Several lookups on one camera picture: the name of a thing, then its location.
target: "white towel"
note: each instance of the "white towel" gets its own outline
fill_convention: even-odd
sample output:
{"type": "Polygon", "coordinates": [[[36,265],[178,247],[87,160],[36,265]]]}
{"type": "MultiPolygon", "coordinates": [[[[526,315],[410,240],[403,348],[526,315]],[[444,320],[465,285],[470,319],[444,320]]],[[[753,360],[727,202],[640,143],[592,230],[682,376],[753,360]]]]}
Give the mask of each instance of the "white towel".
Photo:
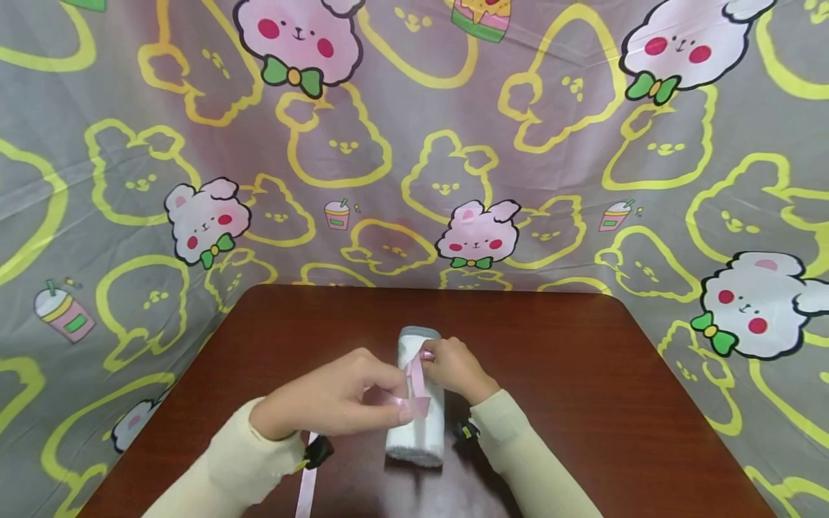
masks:
{"type": "MultiPolygon", "coordinates": [[[[440,335],[426,327],[404,327],[397,342],[397,366],[405,368],[430,338],[440,335]]],[[[426,394],[432,398],[426,419],[415,419],[389,430],[385,454],[418,466],[439,467],[444,464],[444,390],[426,380],[426,394]]]]}

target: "wooden table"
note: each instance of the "wooden table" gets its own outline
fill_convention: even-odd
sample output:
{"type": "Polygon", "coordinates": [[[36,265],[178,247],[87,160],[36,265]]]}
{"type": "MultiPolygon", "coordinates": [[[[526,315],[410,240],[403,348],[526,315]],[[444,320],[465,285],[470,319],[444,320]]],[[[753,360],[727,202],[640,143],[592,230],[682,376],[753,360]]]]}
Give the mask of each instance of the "wooden table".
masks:
{"type": "MultiPolygon", "coordinates": [[[[141,516],[245,401],[358,346],[395,363],[397,336],[407,325],[467,342],[605,518],[773,516],[613,298],[258,286],[221,324],[81,517],[141,516]]],[[[466,416],[468,406],[448,398],[447,423],[466,416]]],[[[477,447],[447,448],[443,470],[430,471],[386,459],[382,432],[334,444],[337,452],[318,472],[313,518],[520,516],[477,447]]],[[[299,482],[287,477],[246,516],[293,518],[299,482]]]]}

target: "hand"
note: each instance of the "hand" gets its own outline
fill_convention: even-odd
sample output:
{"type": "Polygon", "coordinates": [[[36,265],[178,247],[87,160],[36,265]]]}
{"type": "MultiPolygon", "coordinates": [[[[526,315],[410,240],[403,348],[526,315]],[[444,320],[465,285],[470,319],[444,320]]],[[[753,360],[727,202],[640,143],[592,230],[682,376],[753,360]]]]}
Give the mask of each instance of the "hand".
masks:
{"type": "Polygon", "coordinates": [[[401,405],[363,404],[363,393],[375,385],[397,397],[409,396],[402,370],[377,360],[366,349],[356,349],[262,399],[250,412],[250,424],[275,441],[296,430],[347,435],[412,420],[411,411],[401,405]]]}
{"type": "Polygon", "coordinates": [[[433,361],[423,361],[423,370],[433,382],[446,390],[461,394],[470,405],[481,404],[501,387],[487,375],[466,344],[454,336],[448,340],[427,340],[421,350],[434,354],[433,361]]]}

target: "fingernail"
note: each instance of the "fingernail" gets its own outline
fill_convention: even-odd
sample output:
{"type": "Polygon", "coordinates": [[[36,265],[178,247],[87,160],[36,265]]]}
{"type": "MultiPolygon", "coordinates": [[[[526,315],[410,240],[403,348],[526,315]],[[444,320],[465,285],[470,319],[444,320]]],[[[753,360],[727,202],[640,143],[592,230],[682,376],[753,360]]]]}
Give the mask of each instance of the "fingernail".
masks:
{"type": "Polygon", "coordinates": [[[408,424],[415,418],[409,406],[404,404],[401,405],[400,409],[397,411],[397,417],[400,420],[400,424],[408,424]]]}

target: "cream sleeve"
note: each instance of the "cream sleeve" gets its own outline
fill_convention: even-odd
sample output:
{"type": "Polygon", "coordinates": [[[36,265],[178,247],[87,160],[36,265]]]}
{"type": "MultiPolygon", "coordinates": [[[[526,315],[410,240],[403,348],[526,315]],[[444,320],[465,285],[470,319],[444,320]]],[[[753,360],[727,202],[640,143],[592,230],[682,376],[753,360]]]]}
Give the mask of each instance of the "cream sleeve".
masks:
{"type": "Polygon", "coordinates": [[[305,454],[298,433],[273,442],[250,426],[250,411],[259,399],[230,417],[201,457],[143,518],[238,518],[264,500],[282,477],[297,471],[305,454]]]}
{"type": "Polygon", "coordinates": [[[473,406],[472,417],[481,449],[507,481],[524,518],[601,518],[505,390],[473,406]]]}

